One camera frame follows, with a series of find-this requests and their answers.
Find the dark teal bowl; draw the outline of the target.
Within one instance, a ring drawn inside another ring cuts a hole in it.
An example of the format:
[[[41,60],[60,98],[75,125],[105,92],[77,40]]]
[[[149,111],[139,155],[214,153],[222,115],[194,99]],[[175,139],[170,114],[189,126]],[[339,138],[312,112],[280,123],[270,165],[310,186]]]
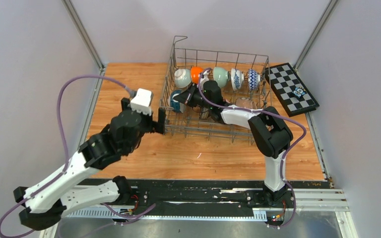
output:
[[[186,106],[174,99],[176,95],[179,95],[181,93],[182,93],[182,90],[175,90],[171,93],[169,106],[173,108],[174,112],[182,114],[185,111]]]

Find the blue floral pattern bowl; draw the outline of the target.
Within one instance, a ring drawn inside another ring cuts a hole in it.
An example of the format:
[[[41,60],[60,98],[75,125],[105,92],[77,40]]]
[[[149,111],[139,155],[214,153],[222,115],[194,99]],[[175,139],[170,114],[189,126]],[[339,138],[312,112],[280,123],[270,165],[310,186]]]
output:
[[[244,73],[236,68],[232,68],[230,70],[230,78],[233,91],[240,90],[244,82]]]

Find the clear glass bowl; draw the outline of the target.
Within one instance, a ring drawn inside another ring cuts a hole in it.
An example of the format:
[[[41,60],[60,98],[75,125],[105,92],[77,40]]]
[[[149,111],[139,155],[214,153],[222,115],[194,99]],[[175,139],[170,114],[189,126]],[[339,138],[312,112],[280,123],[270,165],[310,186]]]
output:
[[[236,101],[235,101],[235,105],[237,107],[251,109],[251,110],[256,110],[257,109],[256,102],[253,101],[252,99],[246,98],[246,97],[237,98]]]

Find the blue zigzag pattern bowl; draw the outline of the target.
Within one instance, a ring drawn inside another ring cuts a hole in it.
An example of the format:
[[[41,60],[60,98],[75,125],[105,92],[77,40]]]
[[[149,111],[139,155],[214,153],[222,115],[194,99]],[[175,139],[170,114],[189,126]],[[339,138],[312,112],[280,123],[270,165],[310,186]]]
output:
[[[249,69],[247,76],[249,90],[257,90],[260,84],[260,74],[256,72],[254,69]]]

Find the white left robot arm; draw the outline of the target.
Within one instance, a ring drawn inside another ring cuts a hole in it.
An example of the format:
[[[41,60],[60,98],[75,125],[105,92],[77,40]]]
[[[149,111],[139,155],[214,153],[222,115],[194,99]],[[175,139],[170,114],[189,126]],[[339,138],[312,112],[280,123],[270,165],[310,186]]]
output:
[[[122,111],[101,132],[89,137],[78,151],[46,179],[35,186],[18,187],[14,198],[24,209],[19,212],[22,225],[35,231],[45,230],[77,210],[103,203],[126,205],[135,196],[124,176],[80,191],[72,188],[87,177],[119,161],[136,150],[146,133],[165,133],[166,111],[158,110],[153,120],[149,107],[139,109],[136,100],[123,98]]]

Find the white bowl green dashes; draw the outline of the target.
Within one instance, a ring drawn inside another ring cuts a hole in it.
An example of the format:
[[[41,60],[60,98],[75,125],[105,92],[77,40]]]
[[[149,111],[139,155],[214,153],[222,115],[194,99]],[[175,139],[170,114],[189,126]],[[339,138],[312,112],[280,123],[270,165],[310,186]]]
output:
[[[174,73],[174,83],[179,89],[188,87],[191,84],[191,72],[189,69],[179,68]]]

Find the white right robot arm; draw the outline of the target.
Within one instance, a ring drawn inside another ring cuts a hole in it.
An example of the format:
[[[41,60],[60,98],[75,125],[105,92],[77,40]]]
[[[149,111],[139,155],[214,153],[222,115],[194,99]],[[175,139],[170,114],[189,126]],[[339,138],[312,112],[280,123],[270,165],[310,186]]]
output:
[[[269,106],[254,110],[238,107],[223,98],[220,87],[213,80],[205,82],[201,88],[192,84],[185,91],[174,93],[172,99],[191,108],[207,109],[217,123],[249,129],[258,150],[265,157],[263,200],[270,207],[276,207],[283,201],[288,189],[285,183],[286,152],[293,134],[276,108]]]

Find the black bowl beige inside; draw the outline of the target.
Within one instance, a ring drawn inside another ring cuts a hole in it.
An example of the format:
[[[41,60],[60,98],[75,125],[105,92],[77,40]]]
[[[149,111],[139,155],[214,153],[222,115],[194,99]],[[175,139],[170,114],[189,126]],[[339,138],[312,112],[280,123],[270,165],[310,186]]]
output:
[[[208,120],[209,117],[210,117],[209,108],[206,108],[206,107],[200,108],[199,119],[200,120]]]

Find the orange bowl white inside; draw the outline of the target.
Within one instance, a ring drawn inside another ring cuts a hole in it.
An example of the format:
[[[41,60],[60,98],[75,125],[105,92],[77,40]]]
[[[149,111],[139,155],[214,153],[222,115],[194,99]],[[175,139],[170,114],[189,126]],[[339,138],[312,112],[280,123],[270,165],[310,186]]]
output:
[[[192,66],[190,69],[191,81],[192,83],[198,84],[200,74],[203,73],[204,69],[199,66]]]

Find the pale green bowl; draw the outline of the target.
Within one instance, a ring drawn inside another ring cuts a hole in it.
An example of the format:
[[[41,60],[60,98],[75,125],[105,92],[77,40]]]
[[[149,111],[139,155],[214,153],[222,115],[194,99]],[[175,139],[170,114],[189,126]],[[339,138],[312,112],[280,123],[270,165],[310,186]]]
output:
[[[213,80],[217,82],[220,88],[224,88],[230,81],[229,71],[222,67],[214,67],[213,69]]]

